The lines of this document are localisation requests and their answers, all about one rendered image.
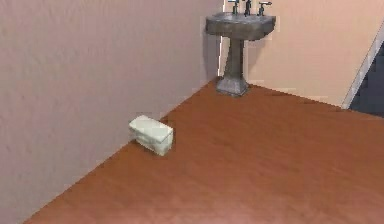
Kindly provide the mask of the grey pedestal sink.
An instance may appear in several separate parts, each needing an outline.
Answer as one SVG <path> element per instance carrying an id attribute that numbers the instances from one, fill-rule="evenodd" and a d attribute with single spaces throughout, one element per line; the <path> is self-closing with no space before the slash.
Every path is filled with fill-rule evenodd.
<path id="1" fill-rule="evenodd" d="M 258 41 L 274 31 L 276 17 L 219 12 L 206 18 L 205 32 L 229 39 L 229 51 L 223 76 L 217 81 L 218 92 L 242 96 L 248 90 L 243 76 L 243 50 L 245 41 Z"/>

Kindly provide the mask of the pale white box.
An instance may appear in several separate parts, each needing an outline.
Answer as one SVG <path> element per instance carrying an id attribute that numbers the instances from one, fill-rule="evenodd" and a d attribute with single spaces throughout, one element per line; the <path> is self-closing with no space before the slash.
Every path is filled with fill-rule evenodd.
<path id="1" fill-rule="evenodd" d="M 174 129 L 158 120 L 140 115 L 129 123 L 129 128 L 139 144 L 160 156 L 172 146 Z"/>

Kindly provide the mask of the dark metal faucet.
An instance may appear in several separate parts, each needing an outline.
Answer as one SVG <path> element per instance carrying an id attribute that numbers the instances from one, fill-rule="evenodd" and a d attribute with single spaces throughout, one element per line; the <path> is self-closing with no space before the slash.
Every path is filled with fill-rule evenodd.
<path id="1" fill-rule="evenodd" d="M 244 16 L 250 16 L 251 15 L 251 8 L 252 8 L 252 0 L 227 0 L 229 3 L 233 3 L 232 6 L 232 14 L 237 15 L 239 14 L 239 4 L 241 1 L 245 3 L 245 9 L 244 9 Z M 257 12 L 257 16 L 264 16 L 264 11 L 266 6 L 270 6 L 273 3 L 270 1 L 260 1 L 259 3 L 259 9 Z"/>

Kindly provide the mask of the white door frame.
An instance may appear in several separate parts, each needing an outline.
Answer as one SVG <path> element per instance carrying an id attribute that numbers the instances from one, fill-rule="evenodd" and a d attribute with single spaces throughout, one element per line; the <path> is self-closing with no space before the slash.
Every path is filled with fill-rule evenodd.
<path id="1" fill-rule="evenodd" d="M 365 75 L 367 74 L 367 72 L 369 71 L 370 69 L 370 66 L 372 65 L 373 63 L 373 60 L 375 59 L 375 56 L 377 55 L 377 53 L 379 52 L 380 50 L 380 47 L 382 45 L 382 43 L 384 42 L 384 20 L 382 21 L 376 35 L 375 35 L 375 38 L 373 39 L 372 41 L 372 44 L 360 66 L 360 68 L 358 69 L 358 72 L 356 73 L 356 76 L 353 80 L 353 82 L 351 83 L 351 86 L 341 104 L 341 108 L 342 109 L 348 109 L 355 97 L 355 95 L 357 94 L 363 80 L 364 80 L 364 77 Z"/>

